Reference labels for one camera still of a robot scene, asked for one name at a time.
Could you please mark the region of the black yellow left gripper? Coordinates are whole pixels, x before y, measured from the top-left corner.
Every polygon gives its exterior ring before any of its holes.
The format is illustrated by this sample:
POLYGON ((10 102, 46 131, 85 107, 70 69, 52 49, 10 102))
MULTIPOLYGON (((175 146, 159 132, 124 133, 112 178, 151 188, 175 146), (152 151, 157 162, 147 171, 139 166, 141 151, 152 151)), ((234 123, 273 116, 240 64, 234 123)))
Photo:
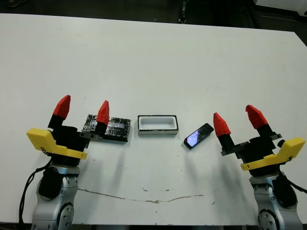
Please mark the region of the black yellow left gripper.
MULTIPOLYGON (((42 151, 50 157, 67 158, 69 162, 72 162, 87 158, 87 153, 84 150, 88 148, 91 140, 84 136, 81 137, 81 133, 74 127, 65 126, 55 130, 57 127, 62 126, 63 121, 66 119, 70 109, 70 102, 70 95, 64 96, 58 102, 48 124, 48 128, 54 130, 32 128, 26 134, 36 150, 42 151)), ((95 133, 99 137, 103 137, 109 122, 109 103, 107 100, 104 101, 99 109, 96 122, 95 133)))

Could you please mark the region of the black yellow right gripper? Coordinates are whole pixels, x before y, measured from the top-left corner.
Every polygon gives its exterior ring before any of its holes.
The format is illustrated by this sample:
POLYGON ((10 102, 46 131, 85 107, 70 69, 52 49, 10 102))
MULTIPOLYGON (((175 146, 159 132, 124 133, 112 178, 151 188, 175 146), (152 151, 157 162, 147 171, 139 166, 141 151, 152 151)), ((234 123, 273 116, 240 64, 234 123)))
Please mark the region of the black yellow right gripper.
POLYGON ((279 165, 294 159, 306 141, 302 138, 282 139, 281 134, 271 129, 262 112, 250 104, 246 106, 246 112, 260 136, 240 144, 234 144, 222 117, 218 113, 213 114, 214 130, 222 146, 222 155, 234 153, 243 161, 241 169, 249 171, 254 177, 273 174, 279 165))

